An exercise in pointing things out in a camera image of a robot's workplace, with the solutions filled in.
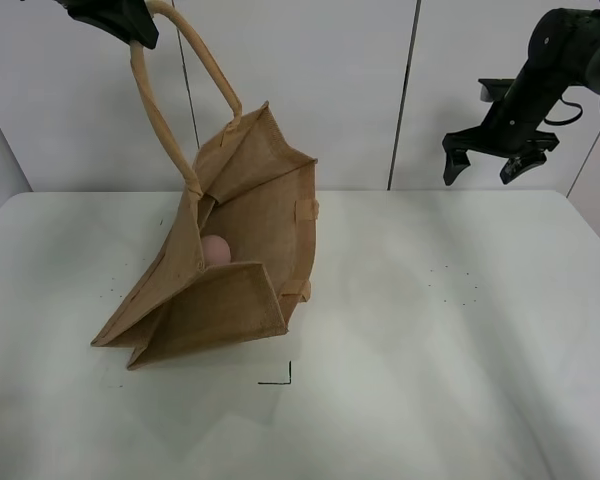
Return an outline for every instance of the white table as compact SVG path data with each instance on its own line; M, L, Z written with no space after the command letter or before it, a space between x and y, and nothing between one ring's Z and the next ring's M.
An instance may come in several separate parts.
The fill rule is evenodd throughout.
M178 198L0 210L0 479L600 479L600 240L563 197L323 192L289 335L127 372L89 342Z

